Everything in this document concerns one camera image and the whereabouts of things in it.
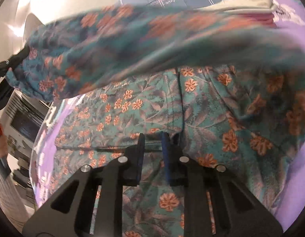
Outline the beige folded garment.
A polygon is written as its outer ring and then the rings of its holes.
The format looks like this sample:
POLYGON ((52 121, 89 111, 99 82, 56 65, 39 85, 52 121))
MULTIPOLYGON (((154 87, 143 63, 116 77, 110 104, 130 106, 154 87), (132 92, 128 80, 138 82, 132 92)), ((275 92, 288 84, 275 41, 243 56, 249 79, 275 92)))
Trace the beige folded garment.
POLYGON ((203 11, 230 14, 272 13, 276 9, 278 9, 278 5, 273 0, 222 0, 214 5, 199 8, 203 11))

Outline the red folded garment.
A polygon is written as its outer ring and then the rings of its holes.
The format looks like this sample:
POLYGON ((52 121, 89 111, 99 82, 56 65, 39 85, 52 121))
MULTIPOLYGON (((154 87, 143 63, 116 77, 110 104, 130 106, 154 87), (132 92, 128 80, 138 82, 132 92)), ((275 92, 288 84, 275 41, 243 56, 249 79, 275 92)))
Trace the red folded garment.
POLYGON ((262 24, 263 26, 267 26, 270 28, 277 27, 276 23, 274 22, 274 14, 272 14, 272 13, 239 14, 239 16, 242 16, 243 18, 255 20, 255 21, 259 22, 260 24, 262 24))

